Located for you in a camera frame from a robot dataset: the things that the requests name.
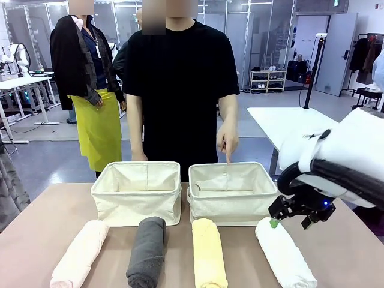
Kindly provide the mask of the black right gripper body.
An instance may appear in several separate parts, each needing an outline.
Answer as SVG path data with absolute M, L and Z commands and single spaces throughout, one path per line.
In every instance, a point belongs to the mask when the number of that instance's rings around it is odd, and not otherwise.
M 317 191 L 298 192 L 290 200 L 289 217 L 304 215 L 311 222 L 326 222 L 335 211 L 335 198 Z

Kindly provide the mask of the person's left hand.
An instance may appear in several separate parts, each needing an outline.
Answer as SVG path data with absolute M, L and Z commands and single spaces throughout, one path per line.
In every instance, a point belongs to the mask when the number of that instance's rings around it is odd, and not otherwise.
M 230 164 L 232 154 L 239 143 L 236 123 L 224 121 L 217 133 L 218 150 L 225 154 L 226 163 Z

